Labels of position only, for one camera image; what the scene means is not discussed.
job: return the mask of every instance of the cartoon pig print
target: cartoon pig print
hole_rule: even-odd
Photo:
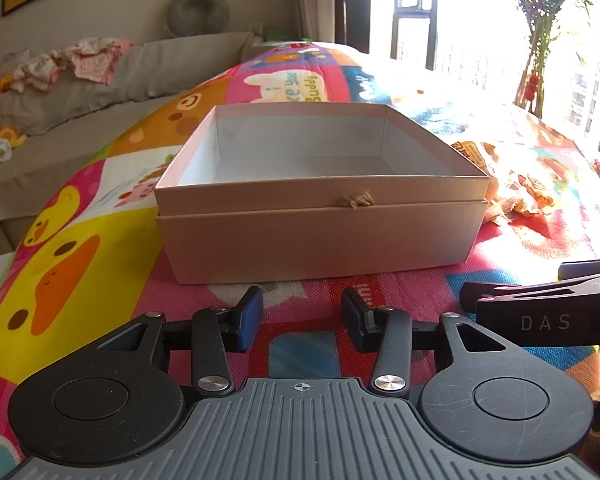
[[[244,79],[247,85],[259,86],[259,99],[252,103],[327,101],[324,79],[310,70],[279,70],[254,74]]]
[[[144,200],[152,192],[154,192],[154,186],[157,182],[157,180],[152,180],[150,182],[140,182],[136,184],[132,187],[131,191],[124,192],[118,196],[120,202],[118,202],[114,207],[122,207],[123,205],[131,204],[132,202]]]

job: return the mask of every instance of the colorful quilt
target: colorful quilt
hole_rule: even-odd
[[[245,285],[177,285],[156,226],[154,185],[187,136],[214,105],[343,101],[391,105],[449,142],[490,135],[544,167],[558,196],[547,216],[485,224],[464,264],[332,280],[262,283],[264,323],[248,354],[231,354],[239,383],[247,375],[361,376],[374,355],[356,354],[338,312],[354,286],[371,305],[390,304],[414,319],[459,311],[465,280],[531,284],[554,280],[565,260],[600,257],[600,181],[576,146],[512,105],[456,86],[431,72],[409,72],[347,47],[295,44],[236,66],[175,98],[123,132],[48,202],[0,287],[0,477],[21,459],[7,420],[13,389],[27,376],[130,318],[161,310],[185,319],[197,309],[234,304]],[[580,380],[600,385],[595,348],[531,349]],[[433,374],[417,352],[413,383]],[[170,373],[190,382],[188,357]],[[595,464],[600,446],[589,446]]]

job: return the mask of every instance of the metal screw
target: metal screw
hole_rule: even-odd
[[[398,377],[397,375],[381,375],[374,381],[374,384],[376,388],[380,388],[381,390],[396,392],[403,389],[406,383],[402,377]]]
[[[221,375],[208,375],[198,381],[198,387],[206,392],[221,392],[229,387],[229,380]]]

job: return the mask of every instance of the bed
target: bed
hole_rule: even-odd
[[[252,40],[251,33],[231,32],[155,41],[132,47],[110,86],[66,71],[49,93],[0,95],[0,124],[29,136],[0,164],[3,251],[17,246],[43,205],[103,146],[170,96],[240,62]]]
[[[300,94],[286,92],[290,80],[299,82]],[[519,108],[343,46],[292,44],[261,54],[122,132],[62,184],[26,233],[0,287],[0,476],[22,459],[6,410],[28,375],[143,312],[185,319],[206,306],[235,304],[245,292],[249,284],[175,283],[155,223],[152,187],[214,105],[297,95],[388,104],[447,142],[488,135],[540,160],[559,200],[546,216],[484,224],[469,259],[456,266],[260,284],[266,312],[256,344],[248,354],[230,356],[237,383],[266,374],[366,380],[373,356],[352,351],[339,319],[344,286],[373,306],[390,304],[415,319],[437,320],[442,312],[459,311],[465,280],[548,282],[562,261],[600,257],[600,180],[573,142]],[[600,385],[595,348],[530,351],[589,391]],[[412,383],[422,384],[432,373],[431,356],[419,354]],[[170,374],[190,381],[185,356],[172,356]],[[590,438],[582,456],[600,472],[599,440]]]

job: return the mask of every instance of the pink clothing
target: pink clothing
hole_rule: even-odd
[[[38,54],[13,72],[11,89],[23,93],[27,84],[38,90],[50,91],[60,72],[72,68],[79,79],[110,84],[116,63],[134,44],[115,38],[85,38],[60,50]]]

